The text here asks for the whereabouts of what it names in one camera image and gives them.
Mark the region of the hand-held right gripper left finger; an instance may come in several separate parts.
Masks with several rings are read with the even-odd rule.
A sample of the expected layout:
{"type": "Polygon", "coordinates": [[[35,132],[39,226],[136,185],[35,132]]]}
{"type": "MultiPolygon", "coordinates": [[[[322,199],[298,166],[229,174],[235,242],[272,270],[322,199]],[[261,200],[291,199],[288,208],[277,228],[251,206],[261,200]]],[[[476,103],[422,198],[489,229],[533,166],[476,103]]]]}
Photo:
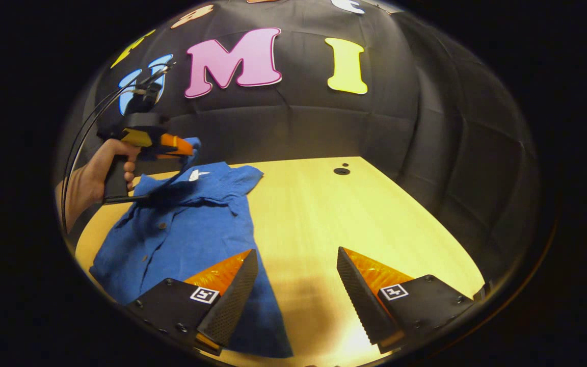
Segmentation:
{"type": "Polygon", "coordinates": [[[230,344],[257,275],[256,249],[248,249],[185,281],[167,277],[126,309],[178,346],[219,356],[230,344]]]}

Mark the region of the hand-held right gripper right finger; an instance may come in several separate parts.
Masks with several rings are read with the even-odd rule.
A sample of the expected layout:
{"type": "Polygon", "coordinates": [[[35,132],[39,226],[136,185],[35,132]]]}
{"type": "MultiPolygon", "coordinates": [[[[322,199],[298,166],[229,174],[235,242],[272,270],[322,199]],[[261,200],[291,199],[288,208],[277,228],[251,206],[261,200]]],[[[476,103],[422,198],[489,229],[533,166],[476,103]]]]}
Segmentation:
{"type": "Polygon", "coordinates": [[[410,277],[345,247],[338,248],[336,269],[369,342],[380,353],[427,344],[474,304],[432,274],[410,277]]]}

